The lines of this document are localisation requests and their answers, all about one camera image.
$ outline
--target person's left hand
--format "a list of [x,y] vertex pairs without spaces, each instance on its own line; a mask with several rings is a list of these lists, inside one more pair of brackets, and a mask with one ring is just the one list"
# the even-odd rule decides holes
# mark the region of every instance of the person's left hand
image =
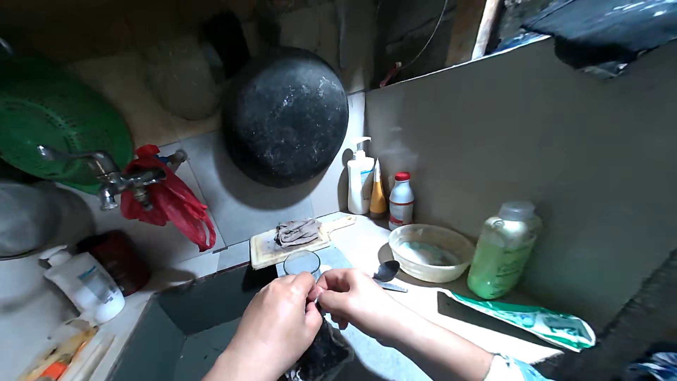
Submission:
[[274,381],[310,347],[322,325],[310,273],[266,285],[244,311],[238,330],[204,381]]

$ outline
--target green plastic jar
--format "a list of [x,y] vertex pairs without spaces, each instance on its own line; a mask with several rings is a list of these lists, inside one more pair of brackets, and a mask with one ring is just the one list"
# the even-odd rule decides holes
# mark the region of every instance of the green plastic jar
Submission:
[[468,287],[480,298],[499,298],[519,282],[542,229],[534,209],[528,201],[504,203],[484,222],[468,274]]

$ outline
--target plastic bowl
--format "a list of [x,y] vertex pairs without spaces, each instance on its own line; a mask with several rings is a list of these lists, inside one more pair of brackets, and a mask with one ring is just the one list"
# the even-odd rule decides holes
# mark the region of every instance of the plastic bowl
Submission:
[[475,246],[466,237],[433,225],[400,226],[390,233],[388,244],[405,273],[432,283],[457,279],[475,255]]

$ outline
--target sleeve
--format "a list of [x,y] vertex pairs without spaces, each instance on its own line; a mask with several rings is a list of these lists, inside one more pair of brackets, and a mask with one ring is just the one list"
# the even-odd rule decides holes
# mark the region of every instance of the sleeve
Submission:
[[484,381],[548,381],[531,365],[505,355],[495,355]]

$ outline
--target green liquid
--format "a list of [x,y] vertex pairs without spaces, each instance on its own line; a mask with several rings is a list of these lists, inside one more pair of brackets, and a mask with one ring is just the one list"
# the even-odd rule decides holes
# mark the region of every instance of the green liquid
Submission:
[[480,298],[495,299],[519,282],[536,238],[515,249],[506,249],[480,237],[468,274],[468,287]]

